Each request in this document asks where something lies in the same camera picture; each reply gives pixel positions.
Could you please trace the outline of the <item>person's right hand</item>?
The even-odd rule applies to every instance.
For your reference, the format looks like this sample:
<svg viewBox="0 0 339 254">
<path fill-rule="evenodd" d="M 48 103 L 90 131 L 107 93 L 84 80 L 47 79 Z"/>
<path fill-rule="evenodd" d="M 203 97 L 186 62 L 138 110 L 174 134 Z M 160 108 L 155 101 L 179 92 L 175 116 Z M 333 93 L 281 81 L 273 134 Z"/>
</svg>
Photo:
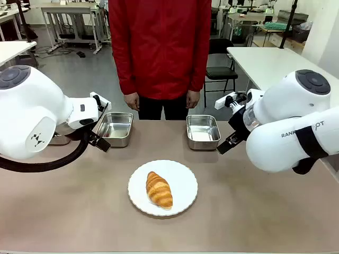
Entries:
<svg viewBox="0 0 339 254">
<path fill-rule="evenodd" d="M 132 93 L 123 96 L 125 103 L 135 111 L 139 111 L 139 95 L 137 93 Z"/>
</svg>

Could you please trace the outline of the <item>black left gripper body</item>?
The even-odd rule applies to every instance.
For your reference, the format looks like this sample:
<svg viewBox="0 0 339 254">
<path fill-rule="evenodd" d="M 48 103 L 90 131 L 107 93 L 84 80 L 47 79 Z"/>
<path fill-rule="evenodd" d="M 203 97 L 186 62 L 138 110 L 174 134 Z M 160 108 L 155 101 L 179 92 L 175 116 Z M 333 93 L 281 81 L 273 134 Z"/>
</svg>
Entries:
<svg viewBox="0 0 339 254">
<path fill-rule="evenodd" d="M 99 136 L 93 131 L 93 129 L 103 117 L 105 111 L 108 109 L 110 102 L 109 101 L 105 102 L 106 101 L 105 98 L 104 100 L 101 100 L 101 97 L 99 96 L 99 94 L 94 94 L 92 95 L 92 97 L 96 100 L 99 116 L 98 116 L 98 119 L 94 123 L 91 124 L 91 138 L 99 138 Z"/>
</svg>

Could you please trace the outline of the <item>person's left hand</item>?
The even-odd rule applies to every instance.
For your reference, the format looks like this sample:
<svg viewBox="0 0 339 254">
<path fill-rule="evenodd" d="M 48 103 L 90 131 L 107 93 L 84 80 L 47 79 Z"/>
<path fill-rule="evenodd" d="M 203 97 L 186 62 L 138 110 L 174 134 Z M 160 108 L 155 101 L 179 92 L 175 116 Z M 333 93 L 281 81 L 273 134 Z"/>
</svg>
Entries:
<svg viewBox="0 0 339 254">
<path fill-rule="evenodd" d="M 186 95 L 186 108 L 195 108 L 200 100 L 200 92 L 188 90 Z"/>
</svg>

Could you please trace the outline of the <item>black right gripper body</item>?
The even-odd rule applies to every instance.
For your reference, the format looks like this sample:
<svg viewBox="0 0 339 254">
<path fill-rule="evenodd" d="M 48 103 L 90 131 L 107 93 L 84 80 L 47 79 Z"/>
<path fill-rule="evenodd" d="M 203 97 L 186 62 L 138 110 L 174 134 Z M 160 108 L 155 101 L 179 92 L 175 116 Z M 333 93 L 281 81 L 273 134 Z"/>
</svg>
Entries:
<svg viewBox="0 0 339 254">
<path fill-rule="evenodd" d="M 228 124 L 233 128 L 234 134 L 239 139 L 247 139 L 249 134 L 251 133 L 243 120 L 243 115 L 246 108 L 243 106 L 241 109 L 239 109 L 237 112 L 233 113 L 232 117 L 228 121 Z"/>
</svg>

